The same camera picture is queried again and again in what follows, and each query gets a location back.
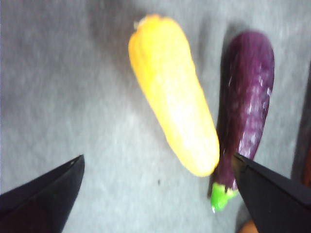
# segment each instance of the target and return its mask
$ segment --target green stem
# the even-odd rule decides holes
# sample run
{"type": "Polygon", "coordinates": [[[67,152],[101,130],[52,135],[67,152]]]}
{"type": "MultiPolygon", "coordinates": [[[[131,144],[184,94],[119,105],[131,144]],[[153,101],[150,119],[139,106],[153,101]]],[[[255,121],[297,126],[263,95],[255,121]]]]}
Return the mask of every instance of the green stem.
{"type": "Polygon", "coordinates": [[[231,188],[228,188],[226,191],[225,185],[214,182],[212,187],[212,194],[210,197],[213,212],[223,210],[227,205],[228,200],[235,197],[237,193],[238,190],[232,190],[231,188]]]}

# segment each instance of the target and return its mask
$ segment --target gray fabric surface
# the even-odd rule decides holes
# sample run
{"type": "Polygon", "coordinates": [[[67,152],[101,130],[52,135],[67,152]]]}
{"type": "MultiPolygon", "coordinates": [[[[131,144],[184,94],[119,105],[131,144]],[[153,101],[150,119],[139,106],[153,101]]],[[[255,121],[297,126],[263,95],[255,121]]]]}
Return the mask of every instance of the gray fabric surface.
{"type": "MultiPolygon", "coordinates": [[[[240,196],[212,213],[208,178],[182,167],[137,84],[127,42],[133,21],[149,13],[173,17],[185,31],[215,122],[224,39],[245,28],[265,32],[275,84],[255,160],[290,177],[298,132],[306,144],[310,125],[299,124],[302,113],[311,117],[303,111],[309,0],[4,0],[1,191],[84,154],[64,233],[228,233],[249,218],[240,196]]],[[[303,159],[295,164],[298,178],[303,159]]]]}

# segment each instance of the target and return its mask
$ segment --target purple eggplant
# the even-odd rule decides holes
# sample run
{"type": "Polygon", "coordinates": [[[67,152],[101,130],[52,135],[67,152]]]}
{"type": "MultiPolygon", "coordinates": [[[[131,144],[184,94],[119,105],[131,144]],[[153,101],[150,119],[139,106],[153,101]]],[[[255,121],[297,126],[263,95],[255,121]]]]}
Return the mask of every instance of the purple eggplant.
{"type": "Polygon", "coordinates": [[[237,194],[231,157],[254,159],[269,108],[274,54],[269,39],[256,31],[235,37],[223,57],[217,131],[220,161],[213,174],[212,209],[221,210],[237,194]]]}

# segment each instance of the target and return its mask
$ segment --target gray carpet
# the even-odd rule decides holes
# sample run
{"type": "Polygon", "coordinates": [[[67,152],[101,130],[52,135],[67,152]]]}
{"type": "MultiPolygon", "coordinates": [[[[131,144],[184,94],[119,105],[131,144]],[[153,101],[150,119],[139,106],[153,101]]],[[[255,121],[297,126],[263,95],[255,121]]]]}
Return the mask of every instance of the gray carpet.
{"type": "Polygon", "coordinates": [[[64,233],[233,233],[249,218],[240,196],[212,213],[208,178],[181,166],[137,84],[127,43],[149,13],[185,31],[215,122],[223,44],[245,28],[268,35],[275,84],[255,160],[299,179],[311,129],[310,0],[3,0],[1,192],[84,154],[64,233]]]}

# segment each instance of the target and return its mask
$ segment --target yellow squash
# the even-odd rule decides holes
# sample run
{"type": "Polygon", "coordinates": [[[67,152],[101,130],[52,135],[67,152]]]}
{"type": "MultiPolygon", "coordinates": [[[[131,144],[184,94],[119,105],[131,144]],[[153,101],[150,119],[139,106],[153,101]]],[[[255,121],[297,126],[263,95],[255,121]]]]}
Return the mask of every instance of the yellow squash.
{"type": "Polygon", "coordinates": [[[180,162],[196,176],[211,174],[219,141],[182,29],[171,18],[146,16],[128,50],[138,83],[180,162]]]}

